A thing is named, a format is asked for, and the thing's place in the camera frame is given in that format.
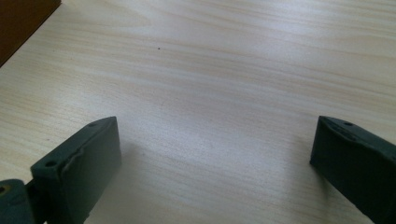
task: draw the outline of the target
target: dark green plastic part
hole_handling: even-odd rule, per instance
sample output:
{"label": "dark green plastic part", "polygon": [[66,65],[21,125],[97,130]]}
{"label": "dark green plastic part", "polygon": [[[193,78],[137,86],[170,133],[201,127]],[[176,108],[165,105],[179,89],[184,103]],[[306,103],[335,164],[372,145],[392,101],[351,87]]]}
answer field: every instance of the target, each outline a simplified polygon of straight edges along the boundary
{"label": "dark green plastic part", "polygon": [[396,146],[350,122],[319,117],[310,163],[374,223],[396,223]]}
{"label": "dark green plastic part", "polygon": [[0,223],[35,224],[29,198],[21,180],[0,181]]}
{"label": "dark green plastic part", "polygon": [[[20,181],[17,189],[7,192],[24,195],[24,204],[12,210],[0,207],[0,214],[7,213],[0,216],[0,223],[16,223],[4,217],[19,217],[26,211],[33,219],[22,223],[83,223],[120,165],[117,119],[92,122],[36,162],[31,167],[33,180],[24,188]],[[5,196],[0,198],[2,205],[9,203]]]}

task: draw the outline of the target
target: brown object edge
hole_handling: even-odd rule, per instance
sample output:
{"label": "brown object edge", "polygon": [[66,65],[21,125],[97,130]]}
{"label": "brown object edge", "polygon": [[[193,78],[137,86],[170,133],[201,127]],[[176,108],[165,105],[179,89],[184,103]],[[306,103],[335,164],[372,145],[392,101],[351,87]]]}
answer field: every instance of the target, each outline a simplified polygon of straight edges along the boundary
{"label": "brown object edge", "polygon": [[61,0],[0,1],[0,67],[60,4]]}

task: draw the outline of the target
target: light wood grain surface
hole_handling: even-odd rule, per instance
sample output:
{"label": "light wood grain surface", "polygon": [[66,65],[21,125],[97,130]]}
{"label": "light wood grain surface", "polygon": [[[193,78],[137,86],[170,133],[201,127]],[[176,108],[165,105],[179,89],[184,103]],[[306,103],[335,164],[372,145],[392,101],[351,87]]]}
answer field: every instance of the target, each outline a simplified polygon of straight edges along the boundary
{"label": "light wood grain surface", "polygon": [[86,223],[372,223],[308,161],[319,115],[396,143],[395,59],[394,1],[64,0],[0,69],[0,178],[117,116]]}

